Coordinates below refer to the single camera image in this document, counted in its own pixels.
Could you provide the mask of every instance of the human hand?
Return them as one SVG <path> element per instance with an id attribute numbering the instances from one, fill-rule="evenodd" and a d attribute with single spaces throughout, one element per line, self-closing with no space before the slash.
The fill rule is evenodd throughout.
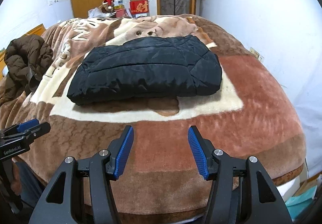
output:
<path id="1" fill-rule="evenodd" d="M 19 196 L 22 191 L 22 184 L 20 181 L 20 175 L 19 175 L 19 168 L 16 165 L 16 163 L 12 162 L 12 174 L 13 174 L 13 181 L 11 182 L 11 189 L 12 191 Z"/>

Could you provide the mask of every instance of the brown puffer jacket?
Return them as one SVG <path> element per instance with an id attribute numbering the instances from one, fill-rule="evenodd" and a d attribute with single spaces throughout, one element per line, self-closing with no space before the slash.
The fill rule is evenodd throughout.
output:
<path id="1" fill-rule="evenodd" d="M 42 76 L 52 64 L 53 51 L 38 35 L 29 35 L 10 42 L 4 56 L 9 73 L 6 76 L 2 101 L 17 97 L 23 90 L 36 91 Z"/>

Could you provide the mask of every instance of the wall socket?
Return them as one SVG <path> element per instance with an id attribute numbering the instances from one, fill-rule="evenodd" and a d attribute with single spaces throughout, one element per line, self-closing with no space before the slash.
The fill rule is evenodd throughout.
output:
<path id="1" fill-rule="evenodd" d="M 251 53 L 253 53 L 255 55 L 255 57 L 260 61 L 263 62 L 264 61 L 264 57 L 262 55 L 260 55 L 255 49 L 253 49 L 252 47 L 249 49 L 249 51 Z"/>

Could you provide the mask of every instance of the folded jacket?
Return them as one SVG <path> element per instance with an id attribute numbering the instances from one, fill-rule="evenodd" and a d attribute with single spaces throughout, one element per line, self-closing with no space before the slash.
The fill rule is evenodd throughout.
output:
<path id="1" fill-rule="evenodd" d="M 94 48 L 78 67 L 67 97 L 83 105 L 131 97 L 212 95 L 221 80 L 217 55 L 197 37 L 145 37 Z"/>

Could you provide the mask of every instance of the bed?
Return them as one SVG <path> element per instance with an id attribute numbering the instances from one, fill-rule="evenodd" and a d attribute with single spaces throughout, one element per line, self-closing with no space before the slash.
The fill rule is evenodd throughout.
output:
<path id="1" fill-rule="evenodd" d="M 129 99 L 76 106 L 67 97 L 73 75 L 93 47 L 122 45 L 142 36 L 197 36 L 218 55 L 221 89 L 211 96 Z M 279 186 L 303 169 L 305 138 L 283 89 L 243 45 L 194 15 L 140 19 L 72 19 L 42 35 L 54 62 L 37 91 L 0 107 L 0 128 L 32 118 L 51 132 L 20 156 L 48 182 L 67 156 L 82 159 L 106 148 L 125 125 L 135 140 L 124 174 L 112 182 L 123 223 L 172 223 L 204 211 L 211 183 L 199 175 L 187 141 L 189 126 L 230 156 L 259 158 Z M 5 79 L 0 83 L 0 96 Z M 85 202 L 90 205 L 85 180 Z"/>

